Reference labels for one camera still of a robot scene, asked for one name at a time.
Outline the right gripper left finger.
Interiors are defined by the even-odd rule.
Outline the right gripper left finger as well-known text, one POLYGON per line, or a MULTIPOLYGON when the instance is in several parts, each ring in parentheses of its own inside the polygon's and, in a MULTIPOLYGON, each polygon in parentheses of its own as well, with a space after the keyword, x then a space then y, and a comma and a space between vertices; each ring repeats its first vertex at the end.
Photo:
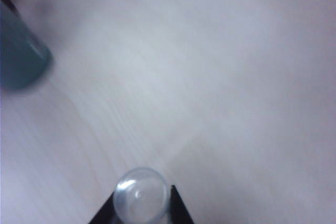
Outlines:
POLYGON ((103 206, 98 210, 89 224, 118 224, 121 220, 118 218, 114 206, 113 195, 111 195, 103 206))

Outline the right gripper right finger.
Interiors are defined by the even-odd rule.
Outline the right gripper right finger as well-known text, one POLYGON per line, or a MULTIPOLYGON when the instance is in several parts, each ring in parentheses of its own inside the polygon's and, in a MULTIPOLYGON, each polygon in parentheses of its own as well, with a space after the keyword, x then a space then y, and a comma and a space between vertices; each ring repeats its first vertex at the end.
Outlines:
POLYGON ((174 185, 163 188, 162 206, 159 210, 157 223, 193 224, 194 221, 174 185))

